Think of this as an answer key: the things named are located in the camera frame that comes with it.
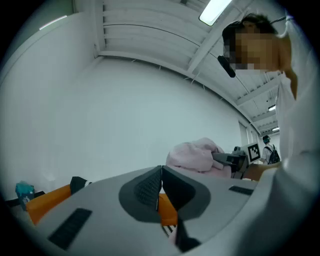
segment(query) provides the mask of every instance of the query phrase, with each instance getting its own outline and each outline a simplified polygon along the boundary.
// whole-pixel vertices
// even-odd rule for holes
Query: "dark hair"
[[[277,34],[276,29],[271,25],[267,16],[262,14],[249,13],[242,18],[242,20],[234,21],[224,28],[222,31],[223,45],[227,52],[229,52],[228,61],[233,59],[233,62],[241,63],[236,59],[236,32],[241,31],[245,26],[243,22],[252,22],[263,34]]]
[[[270,142],[270,137],[268,135],[265,135],[265,136],[263,136],[262,140],[263,140],[264,144],[267,144]]]
[[[260,30],[262,34],[278,34],[277,30],[271,25],[270,20],[263,14],[249,13],[243,17],[243,22],[252,22]]]

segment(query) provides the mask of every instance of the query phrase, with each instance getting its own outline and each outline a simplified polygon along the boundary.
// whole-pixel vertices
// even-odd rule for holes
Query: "black rubber pad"
[[[229,188],[229,190],[234,191],[234,192],[238,192],[241,194],[245,194],[248,196],[251,196],[251,194],[254,192],[253,189],[244,188],[244,187],[240,187],[240,186],[232,186]]]
[[[77,208],[59,227],[49,236],[49,241],[66,250],[76,238],[92,211]]]
[[[139,222],[161,223],[158,214],[162,166],[139,175],[125,183],[119,191],[119,202],[131,217]]]

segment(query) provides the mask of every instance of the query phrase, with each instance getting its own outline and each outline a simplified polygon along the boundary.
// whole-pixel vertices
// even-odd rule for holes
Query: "small blue object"
[[[22,209],[26,211],[26,204],[35,198],[34,186],[29,185],[25,181],[20,181],[15,185],[15,192]]]

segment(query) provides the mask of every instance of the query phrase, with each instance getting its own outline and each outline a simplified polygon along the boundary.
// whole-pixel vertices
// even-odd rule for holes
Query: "fluorescent light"
[[[199,17],[200,21],[212,26],[231,1],[232,0],[211,0],[201,13]]]
[[[269,107],[269,111],[275,110],[276,109],[276,105],[270,106]]]
[[[57,21],[59,21],[59,20],[62,20],[63,18],[66,18],[66,17],[67,17],[67,15],[64,15],[64,16],[62,16],[62,17],[60,17],[60,18],[56,18],[55,20],[50,21],[49,23],[47,23],[47,24],[43,25],[42,27],[40,27],[39,30],[42,30],[42,29],[44,29],[46,26],[49,26],[50,24],[55,23],[55,22],[57,22]]]

